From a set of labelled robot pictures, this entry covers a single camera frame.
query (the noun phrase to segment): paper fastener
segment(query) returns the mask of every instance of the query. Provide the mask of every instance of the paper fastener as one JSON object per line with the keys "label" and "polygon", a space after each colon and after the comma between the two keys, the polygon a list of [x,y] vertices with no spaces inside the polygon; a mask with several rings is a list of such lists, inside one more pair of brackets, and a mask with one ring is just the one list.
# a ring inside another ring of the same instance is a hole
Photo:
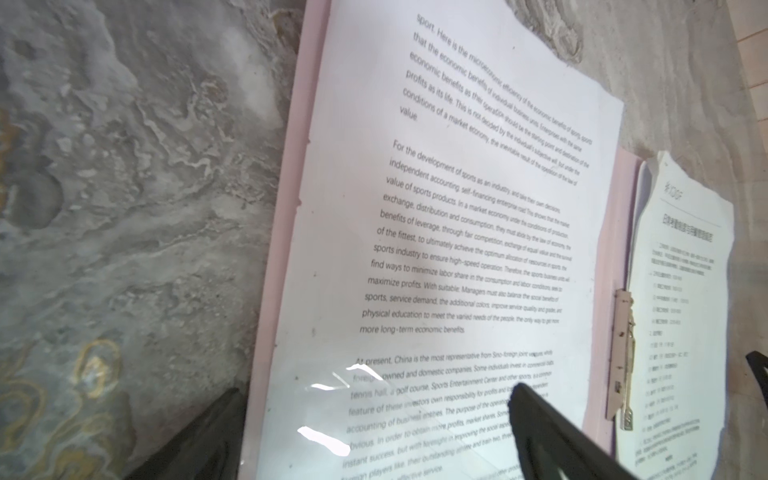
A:
{"label": "paper fastener", "polygon": [[634,317],[632,294],[616,290],[614,307],[614,335],[611,345],[611,372],[608,376],[608,401],[605,418],[616,419],[622,430],[632,430],[630,391],[634,369]]}

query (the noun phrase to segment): black object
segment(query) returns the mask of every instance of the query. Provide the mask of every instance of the black object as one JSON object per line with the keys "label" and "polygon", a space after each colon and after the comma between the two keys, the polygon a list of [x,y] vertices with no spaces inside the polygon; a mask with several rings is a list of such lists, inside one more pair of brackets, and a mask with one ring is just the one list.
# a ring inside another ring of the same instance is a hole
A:
{"label": "black object", "polygon": [[228,389],[125,480],[231,480],[237,475],[245,397]]}
{"label": "black object", "polygon": [[755,375],[757,385],[760,386],[760,390],[763,391],[763,400],[768,407],[768,356],[763,355],[758,351],[747,353],[746,362],[750,364],[752,374]]}
{"label": "black object", "polygon": [[508,405],[525,480],[634,480],[531,387],[517,384]]}

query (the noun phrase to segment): metal binder clip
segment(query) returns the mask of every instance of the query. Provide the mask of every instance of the metal binder clip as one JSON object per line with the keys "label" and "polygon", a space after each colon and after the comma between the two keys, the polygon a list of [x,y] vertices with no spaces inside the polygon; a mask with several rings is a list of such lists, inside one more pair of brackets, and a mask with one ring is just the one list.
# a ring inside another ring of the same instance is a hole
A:
{"label": "metal binder clip", "polygon": [[617,420],[622,430],[632,430],[630,394],[635,347],[632,303],[632,295],[628,291],[616,290],[611,372],[608,377],[609,388],[605,418],[612,420],[621,409],[621,416]]}

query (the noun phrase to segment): stone surface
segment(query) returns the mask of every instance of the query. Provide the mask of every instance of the stone surface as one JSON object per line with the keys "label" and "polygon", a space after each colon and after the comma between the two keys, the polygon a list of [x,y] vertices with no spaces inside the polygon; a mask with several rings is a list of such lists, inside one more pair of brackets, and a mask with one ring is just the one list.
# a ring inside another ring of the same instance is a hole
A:
{"label": "stone surface", "polygon": [[[624,147],[734,202],[717,475],[762,476],[768,164],[725,2],[508,3],[624,100]],[[247,382],[302,11],[0,2],[0,477],[119,477]]]}

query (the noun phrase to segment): gold pattern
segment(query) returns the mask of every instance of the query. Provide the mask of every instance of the gold pattern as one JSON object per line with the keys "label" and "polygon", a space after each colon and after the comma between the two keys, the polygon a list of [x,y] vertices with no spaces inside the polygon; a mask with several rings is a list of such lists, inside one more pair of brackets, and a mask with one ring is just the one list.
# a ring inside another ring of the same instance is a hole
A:
{"label": "gold pattern", "polygon": [[136,438],[128,395],[117,391],[120,348],[97,339],[80,351],[72,372],[78,406],[56,427],[25,480],[117,480]]}
{"label": "gold pattern", "polygon": [[[107,353],[111,350],[112,363],[108,365],[100,356],[92,352],[99,346],[106,347]],[[87,344],[80,351],[78,361],[75,363],[72,382],[86,388],[85,395],[90,399],[97,399],[104,394],[104,390],[114,387],[120,376],[121,360],[120,347],[117,343],[98,339]]]}
{"label": "gold pattern", "polygon": [[45,390],[31,380],[16,377],[31,348],[28,345],[16,358],[0,362],[0,409],[15,417],[0,429],[0,453],[15,451],[45,409]]}

